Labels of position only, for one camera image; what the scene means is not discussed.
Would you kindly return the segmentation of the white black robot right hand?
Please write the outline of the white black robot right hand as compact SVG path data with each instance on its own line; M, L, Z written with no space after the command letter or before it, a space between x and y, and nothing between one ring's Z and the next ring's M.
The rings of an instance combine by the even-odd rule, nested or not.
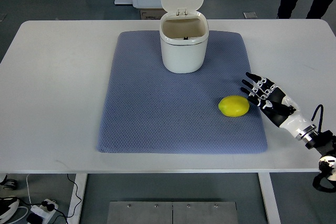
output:
M298 105L278 85L249 72L246 76L251 81L243 79L245 86L241 91L276 127L287 130L294 138L306 143L318 135L317 127L302 115Z

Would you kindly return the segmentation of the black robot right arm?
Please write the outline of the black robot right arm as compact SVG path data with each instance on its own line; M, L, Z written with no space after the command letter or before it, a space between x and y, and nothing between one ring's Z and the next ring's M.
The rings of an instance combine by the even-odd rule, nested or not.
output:
M334 193L335 192L335 135L330 130L322 132L322 122L324 108L319 104L312 116L312 121L316 117L318 110L320 110L320 117L318 121L317 133L312 137L312 140L306 144L308 149L316 149L321 158L318 162L319 174L313 179L313 187L321 192Z

